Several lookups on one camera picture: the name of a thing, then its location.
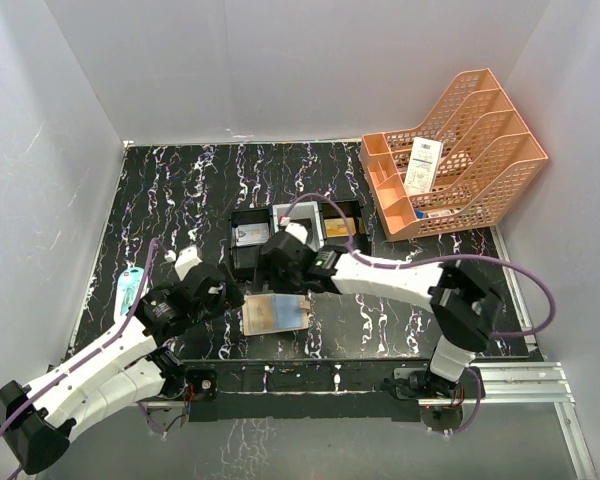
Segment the gold card with black stripe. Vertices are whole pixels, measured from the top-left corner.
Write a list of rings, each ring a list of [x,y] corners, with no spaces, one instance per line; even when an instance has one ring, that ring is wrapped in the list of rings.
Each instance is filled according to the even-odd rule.
[[[273,329],[274,313],[270,296],[257,295],[246,299],[243,326],[248,336],[265,334]]]

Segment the beige leather card holder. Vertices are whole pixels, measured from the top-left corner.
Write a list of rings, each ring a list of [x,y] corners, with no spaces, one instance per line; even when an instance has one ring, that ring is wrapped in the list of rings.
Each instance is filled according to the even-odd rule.
[[[274,313],[273,329],[270,332],[261,335],[305,330],[309,328],[309,314],[311,313],[311,304],[305,296],[279,293],[257,295],[266,295],[271,297]],[[244,333],[243,312],[244,305],[242,306],[242,332],[245,336],[248,336]]]

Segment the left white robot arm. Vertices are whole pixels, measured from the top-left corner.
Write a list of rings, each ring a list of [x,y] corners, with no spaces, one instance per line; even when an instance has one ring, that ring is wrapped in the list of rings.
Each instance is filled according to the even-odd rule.
[[[166,342],[243,302],[226,264],[195,264],[179,281],[139,297],[122,322],[65,363],[26,385],[4,385],[0,437],[34,475],[111,414],[147,398],[181,396],[186,369]]]

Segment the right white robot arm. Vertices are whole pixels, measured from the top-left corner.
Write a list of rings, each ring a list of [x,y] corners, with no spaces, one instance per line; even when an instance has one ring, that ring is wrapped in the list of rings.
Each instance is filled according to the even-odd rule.
[[[340,245],[315,251],[287,229],[259,247],[254,279],[280,294],[369,294],[430,312],[441,337],[427,368],[394,381],[395,390],[411,397],[452,398],[488,346],[502,309],[501,294],[468,260],[411,266]]]

